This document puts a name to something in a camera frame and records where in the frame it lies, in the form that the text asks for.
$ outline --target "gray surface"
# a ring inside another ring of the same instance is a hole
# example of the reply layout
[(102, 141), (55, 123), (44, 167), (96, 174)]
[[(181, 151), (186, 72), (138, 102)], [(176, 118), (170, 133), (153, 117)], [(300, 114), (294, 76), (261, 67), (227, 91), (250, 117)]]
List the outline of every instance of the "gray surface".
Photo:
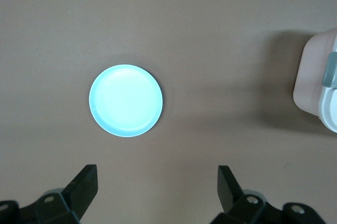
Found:
[[(0, 198), (21, 206), (96, 163), (89, 223), (209, 223), (219, 164), (276, 207), (335, 223), (336, 134), (299, 110), (305, 42), (336, 0), (0, 0)], [(159, 81), (148, 133), (114, 137), (88, 108), (92, 82), (129, 63)]]

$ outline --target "round plate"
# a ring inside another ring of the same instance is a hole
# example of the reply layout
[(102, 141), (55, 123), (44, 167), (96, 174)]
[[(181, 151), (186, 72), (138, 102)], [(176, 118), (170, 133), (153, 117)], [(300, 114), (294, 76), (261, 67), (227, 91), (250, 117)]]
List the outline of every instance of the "round plate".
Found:
[(133, 65), (117, 65), (96, 78), (90, 89), (89, 105), (104, 130), (133, 137), (147, 132), (158, 121), (163, 96), (147, 71)]

